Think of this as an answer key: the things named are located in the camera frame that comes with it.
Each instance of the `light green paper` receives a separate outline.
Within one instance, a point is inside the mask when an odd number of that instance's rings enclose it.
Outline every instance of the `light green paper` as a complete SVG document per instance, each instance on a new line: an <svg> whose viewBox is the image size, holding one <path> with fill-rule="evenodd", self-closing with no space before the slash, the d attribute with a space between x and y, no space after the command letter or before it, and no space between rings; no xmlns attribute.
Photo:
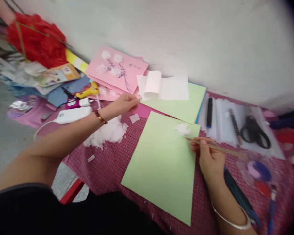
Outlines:
<svg viewBox="0 0 294 235"><path fill-rule="evenodd" d="M206 90L206 87L188 83L189 100L141 100L140 102L184 122L194 124Z"/></svg>
<svg viewBox="0 0 294 235"><path fill-rule="evenodd" d="M196 156L175 130L181 123L150 112L121 184L190 226ZM188 127L198 136L199 125Z"/></svg>

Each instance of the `red table edge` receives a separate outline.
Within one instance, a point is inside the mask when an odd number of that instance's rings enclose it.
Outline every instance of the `red table edge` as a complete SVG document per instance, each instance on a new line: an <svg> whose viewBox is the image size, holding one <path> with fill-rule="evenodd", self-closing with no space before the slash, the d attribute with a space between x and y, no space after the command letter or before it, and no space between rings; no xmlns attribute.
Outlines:
<svg viewBox="0 0 294 235"><path fill-rule="evenodd" d="M80 178L78 178L72 185L72 187L65 193L60 202L64 205L71 203L76 197L76 195L79 193L79 191L82 189L83 185L84 182L80 180Z"/></svg>

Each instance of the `beaded bracelet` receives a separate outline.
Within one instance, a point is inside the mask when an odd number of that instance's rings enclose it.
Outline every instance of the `beaded bracelet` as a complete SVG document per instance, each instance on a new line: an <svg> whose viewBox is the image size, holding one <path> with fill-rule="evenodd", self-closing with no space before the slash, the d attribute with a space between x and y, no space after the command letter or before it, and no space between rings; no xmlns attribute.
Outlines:
<svg viewBox="0 0 294 235"><path fill-rule="evenodd" d="M105 121L105 120L100 116L100 114L99 114L99 112L98 112L98 109L95 109L94 112L95 112L96 116L99 118L99 120L100 120L101 122L103 122L104 124L108 124L108 122Z"/></svg>

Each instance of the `hand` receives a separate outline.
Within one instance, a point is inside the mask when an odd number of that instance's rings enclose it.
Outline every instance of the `hand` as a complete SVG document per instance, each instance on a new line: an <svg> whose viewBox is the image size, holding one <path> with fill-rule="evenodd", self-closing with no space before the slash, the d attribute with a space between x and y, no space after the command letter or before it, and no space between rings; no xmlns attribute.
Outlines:
<svg viewBox="0 0 294 235"><path fill-rule="evenodd" d="M138 108L139 102L140 100L137 99L135 95L122 94L114 102L99 110L98 112L105 121L109 121L128 111L134 111Z"/></svg>
<svg viewBox="0 0 294 235"><path fill-rule="evenodd" d="M193 146L192 150L197 152L200 150L199 166L204 175L205 181L209 187L218 187L220 183L224 182L224 153L209 148L207 141L214 142L212 139L198 137L194 138L196 141L200 141L200 144L191 142Z"/></svg>

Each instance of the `wrist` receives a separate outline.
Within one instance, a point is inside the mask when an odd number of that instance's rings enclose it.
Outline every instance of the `wrist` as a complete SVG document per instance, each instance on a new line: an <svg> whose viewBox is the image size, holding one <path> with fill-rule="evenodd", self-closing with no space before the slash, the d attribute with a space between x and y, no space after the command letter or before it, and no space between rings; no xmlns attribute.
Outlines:
<svg viewBox="0 0 294 235"><path fill-rule="evenodd" d="M224 190L226 186L224 178L217 178L217 179L206 179L206 184L210 193L218 193Z"/></svg>
<svg viewBox="0 0 294 235"><path fill-rule="evenodd" d="M106 122L110 121L111 119L117 117L110 109L109 107L104 107L100 110L98 110L99 115L101 116L101 118L103 120L105 120Z"/></svg>

